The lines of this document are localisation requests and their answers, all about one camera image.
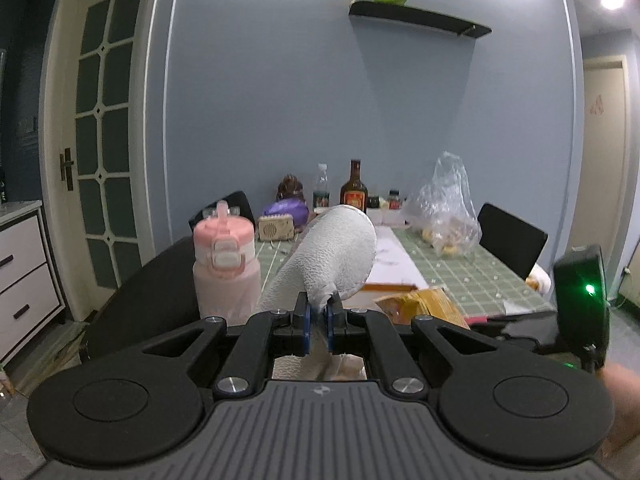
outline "bottle label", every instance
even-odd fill
[[[344,193],[344,203],[352,205],[360,211],[364,211],[364,192],[363,191],[347,191]]]
[[[327,191],[314,191],[314,209],[316,207],[329,207],[329,193]]]

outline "plastic water bottle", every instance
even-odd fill
[[[224,317],[228,326],[246,323],[262,291],[254,225],[229,215],[228,205],[220,200],[213,215],[196,225],[193,244],[193,282],[200,316]]]
[[[318,164],[313,209],[316,207],[329,207],[329,181],[326,176],[326,164]]]

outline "white towel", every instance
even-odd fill
[[[376,257],[376,232],[358,209],[340,205],[316,217],[298,237],[263,295],[258,311],[293,310],[300,292],[306,291],[312,307],[310,354],[305,358],[276,360],[274,378],[318,380],[332,364],[326,339],[319,330],[327,300],[337,291],[342,300],[358,292]]]

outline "small wooden box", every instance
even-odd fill
[[[293,235],[293,216],[290,214],[261,216],[258,219],[258,237],[261,242],[290,240]]]

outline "white door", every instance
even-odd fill
[[[584,142],[569,247],[599,244],[609,261],[625,183],[625,74],[620,67],[584,71]]]
[[[64,27],[62,131],[59,153],[48,154],[59,157],[60,171],[49,200],[58,211],[54,254],[64,258],[76,319],[99,310],[142,265],[129,153],[143,1],[76,0],[75,19]]]

